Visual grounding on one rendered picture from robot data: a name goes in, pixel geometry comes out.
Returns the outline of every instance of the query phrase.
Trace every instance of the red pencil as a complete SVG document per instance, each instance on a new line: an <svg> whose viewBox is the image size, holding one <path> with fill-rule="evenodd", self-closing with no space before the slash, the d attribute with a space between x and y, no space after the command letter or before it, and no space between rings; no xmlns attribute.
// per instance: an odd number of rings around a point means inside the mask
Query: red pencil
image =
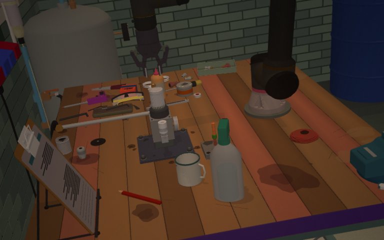
<svg viewBox="0 0 384 240"><path fill-rule="evenodd" d="M140 200L147 201L147 202L150 202L150 203L153 203L153 204L158 204L158 205L162 204L162 201L156 200L156 199L153 199L153 198L150 198L150 197L134 194L134 193L127 192L127 191L121 191L121 190L118 191L118 192L121 193L121 195L125 195L125 196L132 197L132 198L135 198L135 199L140 199Z"/></svg>

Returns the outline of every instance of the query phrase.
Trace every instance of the red coaster stack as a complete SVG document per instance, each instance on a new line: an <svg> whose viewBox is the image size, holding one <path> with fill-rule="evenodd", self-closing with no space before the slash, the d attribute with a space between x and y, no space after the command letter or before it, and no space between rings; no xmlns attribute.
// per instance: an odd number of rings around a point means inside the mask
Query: red coaster stack
<svg viewBox="0 0 384 240"><path fill-rule="evenodd" d="M319 135L311 129L298 129L291 132L290 139L295 143L308 144L316 141Z"/></svg>

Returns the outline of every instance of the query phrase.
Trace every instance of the white enamel mug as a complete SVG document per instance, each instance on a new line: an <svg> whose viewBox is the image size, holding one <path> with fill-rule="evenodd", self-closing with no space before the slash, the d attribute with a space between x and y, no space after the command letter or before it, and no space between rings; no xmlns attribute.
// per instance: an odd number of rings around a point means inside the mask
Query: white enamel mug
<svg viewBox="0 0 384 240"><path fill-rule="evenodd" d="M200 156L195 152L179 154L174 162L176 163L177 180L181 186L196 186L206 177L206 168L200 164Z"/></svg>

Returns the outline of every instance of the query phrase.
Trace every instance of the clipboard clip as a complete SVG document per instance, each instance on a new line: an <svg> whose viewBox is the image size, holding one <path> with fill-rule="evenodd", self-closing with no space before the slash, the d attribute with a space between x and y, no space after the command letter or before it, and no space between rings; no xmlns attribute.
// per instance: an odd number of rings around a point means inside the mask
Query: clipboard clip
<svg viewBox="0 0 384 240"><path fill-rule="evenodd" d="M23 126L20 137L17 141L28 153L32 154L34 158L38 153L40 146L39 140L35 137L31 127Z"/></svg>

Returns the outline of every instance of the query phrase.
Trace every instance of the teal power tool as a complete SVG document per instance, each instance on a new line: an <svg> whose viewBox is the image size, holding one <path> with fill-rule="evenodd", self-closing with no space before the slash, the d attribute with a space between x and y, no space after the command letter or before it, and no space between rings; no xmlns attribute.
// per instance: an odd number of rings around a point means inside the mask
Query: teal power tool
<svg viewBox="0 0 384 240"><path fill-rule="evenodd" d="M384 190L384 131L372 142L352 149L349 161L363 179Z"/></svg>

